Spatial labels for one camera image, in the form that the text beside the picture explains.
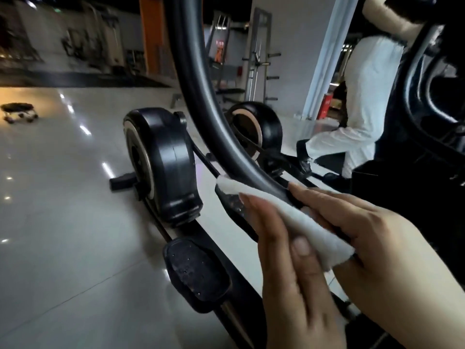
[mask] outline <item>left hand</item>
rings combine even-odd
[[[305,237],[289,242],[276,208],[240,195],[259,236],[267,349],[346,348],[344,326],[316,253]]]

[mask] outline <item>right hand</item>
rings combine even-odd
[[[358,259],[334,274],[365,315],[407,348],[463,347],[465,293],[412,223],[349,194],[289,190],[323,227],[350,237]]]

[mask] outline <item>elliptical trainer handle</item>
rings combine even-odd
[[[202,0],[163,0],[163,3],[182,94],[208,149],[232,178],[289,202],[286,189],[248,156],[218,105],[203,45]]]

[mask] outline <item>hand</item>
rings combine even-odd
[[[412,223],[349,194],[289,190],[324,228],[351,238],[357,258],[334,274],[365,315],[407,348],[463,347],[465,293]]]
[[[315,252],[304,237],[289,243],[276,208],[241,194],[259,236],[268,349],[342,349],[346,336]]]

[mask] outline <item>black stool seat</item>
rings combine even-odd
[[[27,103],[8,103],[1,105],[0,109],[4,112],[21,112],[34,110],[34,106]]]

